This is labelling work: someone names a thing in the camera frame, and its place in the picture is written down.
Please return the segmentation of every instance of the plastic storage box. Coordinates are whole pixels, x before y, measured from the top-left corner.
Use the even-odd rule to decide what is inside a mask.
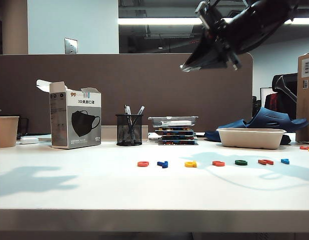
[[[269,128],[219,128],[221,143],[225,147],[277,149],[286,132]]]
[[[159,127],[190,127],[195,125],[197,116],[150,116],[154,128]]]

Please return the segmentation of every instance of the black mesh pen holder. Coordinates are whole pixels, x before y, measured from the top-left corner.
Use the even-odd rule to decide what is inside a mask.
[[[116,114],[116,144],[138,146],[142,143],[142,116],[137,114]]]

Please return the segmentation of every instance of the fluorescent light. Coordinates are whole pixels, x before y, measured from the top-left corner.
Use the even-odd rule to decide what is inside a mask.
[[[288,20],[284,24],[309,25],[309,17],[308,18],[294,18],[293,21]]]
[[[119,25],[200,25],[197,17],[183,18],[119,18]]]
[[[224,20],[229,23],[232,18],[225,17]],[[200,18],[197,17],[159,17],[159,18],[118,18],[119,25],[201,25]],[[295,18],[288,20],[285,24],[309,25],[309,18]]]

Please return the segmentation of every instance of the yellow block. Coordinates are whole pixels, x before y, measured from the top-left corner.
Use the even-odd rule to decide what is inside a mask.
[[[184,166],[187,167],[187,168],[196,168],[197,162],[196,161],[186,161],[184,163]]]

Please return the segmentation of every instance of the black face mask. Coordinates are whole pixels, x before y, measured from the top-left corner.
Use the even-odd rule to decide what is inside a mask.
[[[96,126],[93,127],[93,122],[96,118],[99,118],[99,122]],[[88,112],[86,110],[76,111],[71,115],[71,123],[75,133],[79,137],[82,137],[90,133],[92,129],[96,128],[99,125],[100,117],[88,115]]]

